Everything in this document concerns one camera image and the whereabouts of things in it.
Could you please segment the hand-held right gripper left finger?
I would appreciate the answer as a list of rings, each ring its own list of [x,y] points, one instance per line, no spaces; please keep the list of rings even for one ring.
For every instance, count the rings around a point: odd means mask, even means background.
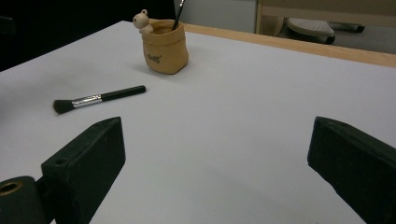
[[[57,224],[89,224],[126,161],[121,118],[94,123],[41,164]]]

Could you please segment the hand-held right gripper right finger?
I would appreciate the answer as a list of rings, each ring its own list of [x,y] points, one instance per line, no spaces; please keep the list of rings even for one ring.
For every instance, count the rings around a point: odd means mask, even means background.
[[[315,118],[308,165],[367,224],[396,224],[396,148],[335,119]]]

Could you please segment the thick black makeup brush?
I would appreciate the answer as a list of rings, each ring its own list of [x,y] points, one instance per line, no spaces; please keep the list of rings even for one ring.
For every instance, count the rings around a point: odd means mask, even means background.
[[[111,91],[102,94],[95,94],[91,96],[77,98],[74,100],[55,100],[52,107],[57,114],[64,114],[79,107],[94,105],[102,102],[113,101],[120,98],[137,95],[140,93],[144,93],[146,90],[147,89],[144,85],[140,85],[123,90]]]

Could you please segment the tan bear brush holder cup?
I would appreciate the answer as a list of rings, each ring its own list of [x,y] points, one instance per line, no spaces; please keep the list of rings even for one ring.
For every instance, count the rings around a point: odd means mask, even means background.
[[[142,9],[134,15],[133,24],[142,36],[143,54],[147,66],[166,75],[176,74],[189,61],[184,24],[174,20],[149,20],[149,12]]]

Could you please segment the thin black makeup brush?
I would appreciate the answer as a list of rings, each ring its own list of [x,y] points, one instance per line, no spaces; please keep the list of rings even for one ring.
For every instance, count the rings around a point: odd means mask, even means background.
[[[180,19],[180,16],[181,16],[185,1],[186,0],[180,0],[179,7],[177,9],[177,14],[176,14],[176,17],[174,19],[173,26],[172,26],[172,29],[171,29],[172,31],[175,31],[176,28],[178,27],[178,22],[179,22],[179,19]]]

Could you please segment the wooden table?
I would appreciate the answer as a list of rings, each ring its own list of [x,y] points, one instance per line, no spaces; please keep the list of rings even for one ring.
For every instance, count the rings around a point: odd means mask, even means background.
[[[268,35],[258,35],[188,23],[184,24],[184,28],[186,32],[199,35],[221,37],[279,49],[288,49],[298,52],[304,52],[328,58],[396,68],[396,54],[375,52],[364,49],[351,49],[332,45],[323,45],[299,40],[285,39]]]

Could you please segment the white table cover board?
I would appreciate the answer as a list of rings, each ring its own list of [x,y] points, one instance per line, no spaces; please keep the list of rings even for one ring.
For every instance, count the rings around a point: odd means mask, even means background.
[[[39,177],[54,152],[118,116],[127,161],[92,224],[363,224],[307,151],[318,116],[396,147],[396,68],[186,37],[190,60],[174,75],[148,69],[127,21],[0,72],[0,181]]]

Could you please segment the office chair base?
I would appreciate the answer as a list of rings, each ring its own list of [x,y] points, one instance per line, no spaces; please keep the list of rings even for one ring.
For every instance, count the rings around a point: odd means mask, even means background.
[[[335,41],[334,29],[350,29],[354,33],[362,33],[365,30],[364,24],[344,23],[335,21],[315,21],[306,19],[287,18],[287,27],[294,33],[322,38],[330,45]]]

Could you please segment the light wooden desk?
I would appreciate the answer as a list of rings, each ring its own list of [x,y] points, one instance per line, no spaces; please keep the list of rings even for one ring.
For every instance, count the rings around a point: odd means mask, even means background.
[[[256,34],[263,16],[396,27],[396,0],[257,0]]]

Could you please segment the white cabinet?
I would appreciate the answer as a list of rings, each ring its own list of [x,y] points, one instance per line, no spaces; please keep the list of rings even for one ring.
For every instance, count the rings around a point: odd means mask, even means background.
[[[185,0],[180,20],[195,25],[254,33],[257,0]]]

